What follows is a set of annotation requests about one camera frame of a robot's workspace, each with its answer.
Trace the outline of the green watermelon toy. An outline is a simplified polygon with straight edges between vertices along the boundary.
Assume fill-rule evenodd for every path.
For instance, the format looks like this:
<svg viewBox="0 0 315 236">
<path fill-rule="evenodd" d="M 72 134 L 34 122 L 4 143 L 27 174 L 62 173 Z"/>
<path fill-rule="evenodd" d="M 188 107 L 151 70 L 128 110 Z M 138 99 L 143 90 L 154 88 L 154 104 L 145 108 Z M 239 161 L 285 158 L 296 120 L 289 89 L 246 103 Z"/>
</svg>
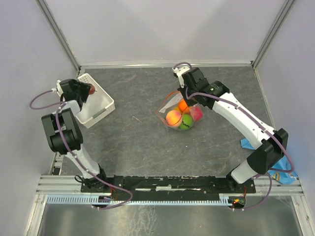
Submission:
<svg viewBox="0 0 315 236">
<path fill-rule="evenodd" d="M 192 116 L 189 114 L 184 114 L 182 116 L 182 123 L 180 124 L 179 129 L 188 130 L 193 126 L 193 123 L 194 121 L 193 121 Z"/>
</svg>

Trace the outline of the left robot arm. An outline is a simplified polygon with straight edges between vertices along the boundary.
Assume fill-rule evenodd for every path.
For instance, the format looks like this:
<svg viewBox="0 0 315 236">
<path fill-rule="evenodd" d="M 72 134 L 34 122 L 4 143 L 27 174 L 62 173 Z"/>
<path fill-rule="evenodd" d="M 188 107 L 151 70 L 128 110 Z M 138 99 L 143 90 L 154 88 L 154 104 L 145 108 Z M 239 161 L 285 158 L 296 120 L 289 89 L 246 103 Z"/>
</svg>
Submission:
<svg viewBox="0 0 315 236">
<path fill-rule="evenodd" d="M 83 135 L 75 119 L 89 95 L 95 93 L 95 87 L 67 79 L 57 81 L 56 92 L 60 95 L 60 106 L 54 113 L 41 118 L 50 149 L 76 165 L 82 175 L 75 176 L 75 180 L 89 192 L 106 191 L 109 186 L 106 173 L 83 147 Z"/>
</svg>

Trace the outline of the clear zip top bag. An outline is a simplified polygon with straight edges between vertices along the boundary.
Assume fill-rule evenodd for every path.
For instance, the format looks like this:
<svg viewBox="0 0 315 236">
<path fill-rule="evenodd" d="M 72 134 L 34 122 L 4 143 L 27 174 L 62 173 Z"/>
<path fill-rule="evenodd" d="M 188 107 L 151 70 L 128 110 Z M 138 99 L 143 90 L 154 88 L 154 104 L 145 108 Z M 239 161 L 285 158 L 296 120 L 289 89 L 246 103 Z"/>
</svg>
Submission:
<svg viewBox="0 0 315 236">
<path fill-rule="evenodd" d="M 165 100 L 163 101 L 161 106 L 156 111 L 156 115 L 162 121 L 162 123 L 164 125 L 166 125 L 167 127 L 175 129 L 175 130 L 181 130 L 181 129 L 179 129 L 179 127 L 177 127 L 177 128 L 170 127 L 165 118 L 166 118 L 167 113 L 169 111 L 173 110 L 175 107 L 177 107 L 178 103 L 181 100 L 184 100 L 184 98 L 179 91 L 171 92 L 169 95 L 167 95 L 167 97 L 165 98 Z"/>
</svg>

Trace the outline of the brown toy fruit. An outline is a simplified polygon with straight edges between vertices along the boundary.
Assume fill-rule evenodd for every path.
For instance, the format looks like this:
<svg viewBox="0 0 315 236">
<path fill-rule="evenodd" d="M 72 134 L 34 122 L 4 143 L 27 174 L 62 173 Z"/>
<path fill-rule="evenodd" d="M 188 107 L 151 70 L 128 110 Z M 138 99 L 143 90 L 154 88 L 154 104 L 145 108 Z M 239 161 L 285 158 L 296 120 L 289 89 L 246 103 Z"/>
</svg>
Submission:
<svg viewBox="0 0 315 236">
<path fill-rule="evenodd" d="M 92 94 L 94 94 L 95 92 L 97 92 L 95 86 L 94 86 L 94 85 L 91 85 L 91 86 L 90 86 L 90 90 L 89 90 L 89 95 L 92 95 Z"/>
</svg>

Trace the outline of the orange toy fruit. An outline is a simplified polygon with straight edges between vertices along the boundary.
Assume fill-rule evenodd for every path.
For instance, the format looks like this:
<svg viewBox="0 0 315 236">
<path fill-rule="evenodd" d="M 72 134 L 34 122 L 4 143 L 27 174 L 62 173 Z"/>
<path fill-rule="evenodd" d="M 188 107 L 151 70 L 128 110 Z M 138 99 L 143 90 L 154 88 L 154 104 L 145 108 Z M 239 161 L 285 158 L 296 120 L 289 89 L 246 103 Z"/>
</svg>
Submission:
<svg viewBox="0 0 315 236">
<path fill-rule="evenodd" d="M 188 114 L 190 112 L 189 106 L 187 105 L 185 100 L 181 100 L 178 103 L 178 109 L 182 114 Z"/>
</svg>

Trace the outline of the red apple toy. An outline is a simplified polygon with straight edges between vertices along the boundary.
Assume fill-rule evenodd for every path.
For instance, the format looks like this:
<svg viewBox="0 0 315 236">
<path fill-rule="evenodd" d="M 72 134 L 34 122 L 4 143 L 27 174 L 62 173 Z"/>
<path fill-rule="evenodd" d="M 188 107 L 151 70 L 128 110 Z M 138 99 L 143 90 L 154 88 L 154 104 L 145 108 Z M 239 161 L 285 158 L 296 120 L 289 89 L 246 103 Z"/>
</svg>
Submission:
<svg viewBox="0 0 315 236">
<path fill-rule="evenodd" d="M 203 112 L 199 106 L 191 106 L 189 111 L 194 122 L 199 121 L 203 117 Z"/>
</svg>

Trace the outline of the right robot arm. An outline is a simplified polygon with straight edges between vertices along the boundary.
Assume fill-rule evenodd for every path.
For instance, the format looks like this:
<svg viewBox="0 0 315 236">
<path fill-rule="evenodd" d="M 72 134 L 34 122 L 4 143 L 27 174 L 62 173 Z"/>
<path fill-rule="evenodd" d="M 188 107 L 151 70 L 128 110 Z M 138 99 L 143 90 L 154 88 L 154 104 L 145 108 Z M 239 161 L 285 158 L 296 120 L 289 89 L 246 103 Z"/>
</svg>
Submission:
<svg viewBox="0 0 315 236">
<path fill-rule="evenodd" d="M 245 138 L 254 152 L 226 179 L 226 188 L 238 192 L 244 182 L 256 175 L 266 174 L 287 156 L 288 133 L 265 124 L 246 109 L 232 92 L 220 81 L 209 83 L 198 67 L 183 66 L 173 69 L 179 80 L 178 90 L 189 105 L 200 104 L 208 107 L 228 120 Z"/>
</svg>

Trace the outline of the yellow lemon toy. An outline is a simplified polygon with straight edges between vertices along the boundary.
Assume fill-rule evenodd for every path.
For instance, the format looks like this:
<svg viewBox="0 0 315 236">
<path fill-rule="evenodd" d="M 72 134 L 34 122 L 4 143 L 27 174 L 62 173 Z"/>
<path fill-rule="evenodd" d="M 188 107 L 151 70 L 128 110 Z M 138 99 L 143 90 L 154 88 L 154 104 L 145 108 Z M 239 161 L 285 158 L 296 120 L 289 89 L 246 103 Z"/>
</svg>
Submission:
<svg viewBox="0 0 315 236">
<path fill-rule="evenodd" d="M 175 107 L 173 110 L 178 111 L 180 114 L 182 114 L 182 111 L 179 109 L 179 107 Z"/>
</svg>

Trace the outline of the peach toy fruit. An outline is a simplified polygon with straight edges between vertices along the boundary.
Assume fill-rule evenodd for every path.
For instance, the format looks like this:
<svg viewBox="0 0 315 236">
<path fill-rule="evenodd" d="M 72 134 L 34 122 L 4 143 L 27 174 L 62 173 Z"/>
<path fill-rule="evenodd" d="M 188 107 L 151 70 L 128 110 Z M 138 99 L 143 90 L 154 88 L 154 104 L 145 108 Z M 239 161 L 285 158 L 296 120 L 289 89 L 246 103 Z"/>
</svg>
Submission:
<svg viewBox="0 0 315 236">
<path fill-rule="evenodd" d="M 182 114 L 177 110 L 171 110 L 167 113 L 165 119 L 170 127 L 177 128 L 182 123 Z"/>
</svg>

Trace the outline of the white plastic basket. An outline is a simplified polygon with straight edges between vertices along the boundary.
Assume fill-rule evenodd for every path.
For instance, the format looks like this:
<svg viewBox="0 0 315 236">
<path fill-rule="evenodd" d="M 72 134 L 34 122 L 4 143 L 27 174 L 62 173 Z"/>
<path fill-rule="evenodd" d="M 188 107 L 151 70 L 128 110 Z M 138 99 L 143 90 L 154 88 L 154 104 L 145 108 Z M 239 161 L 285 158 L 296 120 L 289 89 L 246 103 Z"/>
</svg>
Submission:
<svg viewBox="0 0 315 236">
<path fill-rule="evenodd" d="M 81 112 L 76 115 L 78 121 L 86 128 L 91 128 L 115 110 L 114 99 L 88 74 L 77 78 L 80 82 L 92 84 L 96 92 L 89 95 Z"/>
</svg>

